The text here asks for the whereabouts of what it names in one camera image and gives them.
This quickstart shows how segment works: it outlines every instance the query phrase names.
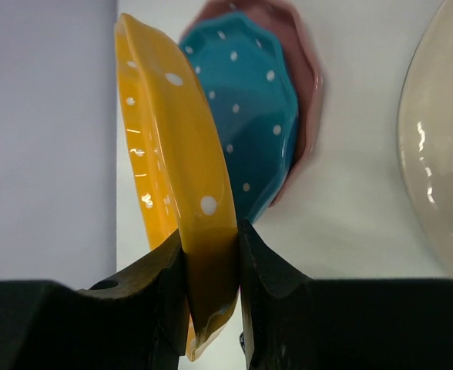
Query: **teal polka dot bowl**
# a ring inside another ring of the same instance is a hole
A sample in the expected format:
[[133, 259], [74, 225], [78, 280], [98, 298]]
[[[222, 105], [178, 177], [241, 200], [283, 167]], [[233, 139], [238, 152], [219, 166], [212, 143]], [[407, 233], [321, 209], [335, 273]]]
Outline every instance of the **teal polka dot bowl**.
[[180, 48], [210, 104], [237, 219], [255, 222], [283, 185], [297, 140], [297, 94], [281, 44], [233, 12], [198, 24]]

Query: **gray background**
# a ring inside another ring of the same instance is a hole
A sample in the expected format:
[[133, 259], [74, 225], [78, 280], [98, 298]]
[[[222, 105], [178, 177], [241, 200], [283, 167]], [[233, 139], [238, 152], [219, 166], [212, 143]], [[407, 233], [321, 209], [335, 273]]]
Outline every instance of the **gray background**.
[[0, 0], [0, 279], [116, 269], [114, 0]]

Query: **white tabletop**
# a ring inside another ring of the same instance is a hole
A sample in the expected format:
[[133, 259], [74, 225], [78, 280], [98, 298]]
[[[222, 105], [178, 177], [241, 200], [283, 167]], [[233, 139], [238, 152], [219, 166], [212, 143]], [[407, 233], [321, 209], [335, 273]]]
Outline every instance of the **white tabletop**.
[[[324, 67], [317, 152], [255, 225], [278, 254], [315, 278], [430, 277], [444, 271], [406, 194], [396, 123], [414, 50], [441, 0], [295, 0]], [[119, 12], [178, 39], [200, 0], [120, 0]], [[118, 120], [117, 264], [148, 250]], [[240, 312], [195, 369], [242, 368]], [[182, 361], [180, 368], [190, 368]]]

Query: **white plate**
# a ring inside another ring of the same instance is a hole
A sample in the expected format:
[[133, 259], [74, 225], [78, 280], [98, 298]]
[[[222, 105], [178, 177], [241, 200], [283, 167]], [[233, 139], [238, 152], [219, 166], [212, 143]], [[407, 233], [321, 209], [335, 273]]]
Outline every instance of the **white plate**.
[[437, 255], [453, 273], [453, 0], [443, 4], [414, 55], [398, 135], [408, 192]]

